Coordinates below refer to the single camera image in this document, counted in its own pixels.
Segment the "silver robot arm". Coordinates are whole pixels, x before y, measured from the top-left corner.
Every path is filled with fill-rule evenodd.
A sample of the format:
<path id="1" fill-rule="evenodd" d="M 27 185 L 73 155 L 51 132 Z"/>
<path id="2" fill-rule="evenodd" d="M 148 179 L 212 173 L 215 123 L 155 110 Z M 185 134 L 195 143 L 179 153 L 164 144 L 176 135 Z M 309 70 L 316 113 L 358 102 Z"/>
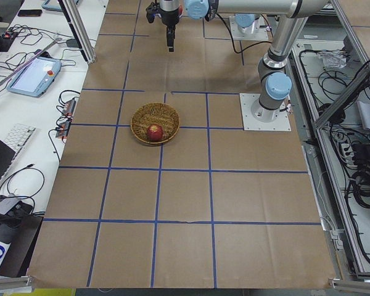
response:
<path id="1" fill-rule="evenodd" d="M 292 88 L 284 73 L 287 57 L 309 16 L 319 12 L 326 1 L 154 1 L 146 9 L 149 23 L 161 17 L 166 26 L 166 42 L 174 51 L 175 29 L 182 11 L 192 19 L 212 20 L 224 14 L 273 14 L 278 25 L 269 49 L 258 64 L 261 94 L 251 107 L 255 119 L 269 123 L 277 119 L 281 104 Z"/>

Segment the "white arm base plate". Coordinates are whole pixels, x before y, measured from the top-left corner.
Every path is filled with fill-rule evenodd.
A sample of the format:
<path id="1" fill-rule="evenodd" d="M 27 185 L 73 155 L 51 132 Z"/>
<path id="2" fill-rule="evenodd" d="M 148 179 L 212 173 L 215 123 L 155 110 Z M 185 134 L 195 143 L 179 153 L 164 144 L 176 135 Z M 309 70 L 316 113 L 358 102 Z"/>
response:
<path id="1" fill-rule="evenodd" d="M 277 110 L 267 110 L 260 105 L 259 97 L 255 93 L 239 94 L 244 131 L 291 132 L 285 101 Z"/>

